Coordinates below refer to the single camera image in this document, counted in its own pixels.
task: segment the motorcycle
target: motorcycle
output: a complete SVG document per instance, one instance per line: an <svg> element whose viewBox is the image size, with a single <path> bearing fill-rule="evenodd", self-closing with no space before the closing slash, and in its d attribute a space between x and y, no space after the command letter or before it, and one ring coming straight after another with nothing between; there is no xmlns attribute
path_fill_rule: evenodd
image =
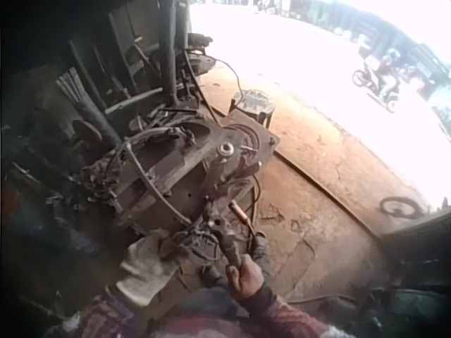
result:
<svg viewBox="0 0 451 338"><path fill-rule="evenodd" d="M381 102L384 107L394 113L400 95L400 81L396 78L397 84L388 92L385 97L381 98L380 93L383 86L383 81L367 64L364 64L364 69L358 69L352 73L352 82L358 87L366 87L369 91Z"/></svg>

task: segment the helmet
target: helmet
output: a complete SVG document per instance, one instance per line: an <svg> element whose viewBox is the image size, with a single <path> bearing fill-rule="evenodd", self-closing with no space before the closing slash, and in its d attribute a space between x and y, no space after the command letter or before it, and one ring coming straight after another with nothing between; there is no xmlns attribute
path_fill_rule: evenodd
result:
<svg viewBox="0 0 451 338"><path fill-rule="evenodd" d="M394 48L388 49L387 55L389 55L393 59L393 61L396 61L397 59L399 59L401 57L401 54L399 53L399 51L397 51Z"/></svg>

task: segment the wheel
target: wheel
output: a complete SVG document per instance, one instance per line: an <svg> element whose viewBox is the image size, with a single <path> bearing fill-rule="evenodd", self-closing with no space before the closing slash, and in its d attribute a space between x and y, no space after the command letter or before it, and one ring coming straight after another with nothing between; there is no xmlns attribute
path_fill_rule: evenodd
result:
<svg viewBox="0 0 451 338"><path fill-rule="evenodd" d="M385 197L380 203L381 211L392 217L416 220L423 217L425 213L413 199L402 196Z"/></svg>
<svg viewBox="0 0 451 338"><path fill-rule="evenodd" d="M362 70L356 70L352 73L352 82L358 87L363 87L364 81L362 79L364 78L364 76L365 73Z"/></svg>
<svg viewBox="0 0 451 338"><path fill-rule="evenodd" d="M391 113L396 112L397 98L388 99L387 110Z"/></svg>

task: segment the motorcycle rider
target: motorcycle rider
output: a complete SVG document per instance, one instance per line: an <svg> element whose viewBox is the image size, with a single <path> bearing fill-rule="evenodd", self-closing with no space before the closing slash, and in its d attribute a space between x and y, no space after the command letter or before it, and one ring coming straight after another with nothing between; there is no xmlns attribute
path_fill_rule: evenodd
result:
<svg viewBox="0 0 451 338"><path fill-rule="evenodd" d="M394 75L393 65L399 60L401 54L394 48L390 48L387 54L382 57L381 64L376 72L379 79L382 80L379 92L379 99L384 100L387 94L396 87L397 79Z"/></svg>

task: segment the bolt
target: bolt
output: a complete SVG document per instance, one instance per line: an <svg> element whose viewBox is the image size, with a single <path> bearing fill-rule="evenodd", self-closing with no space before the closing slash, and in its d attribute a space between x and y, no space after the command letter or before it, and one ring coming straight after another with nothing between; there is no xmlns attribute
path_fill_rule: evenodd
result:
<svg viewBox="0 0 451 338"><path fill-rule="evenodd" d="M230 142L224 142L218 147L218 154L223 157L230 157L235 152L235 147Z"/></svg>

